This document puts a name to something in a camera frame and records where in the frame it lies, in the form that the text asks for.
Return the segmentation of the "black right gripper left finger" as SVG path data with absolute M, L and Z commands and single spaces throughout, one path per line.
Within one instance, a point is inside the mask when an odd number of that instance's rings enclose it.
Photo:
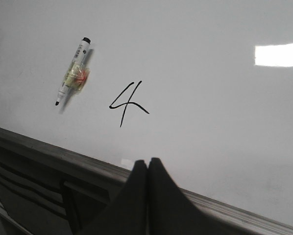
M 78 234 L 145 235 L 146 226 L 147 166 L 138 160 L 117 197 Z

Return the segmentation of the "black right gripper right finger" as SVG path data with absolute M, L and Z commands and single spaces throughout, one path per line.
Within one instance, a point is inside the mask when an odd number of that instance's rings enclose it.
M 149 232 L 151 235 L 252 235 L 199 210 L 179 189 L 159 158 L 148 166 Z

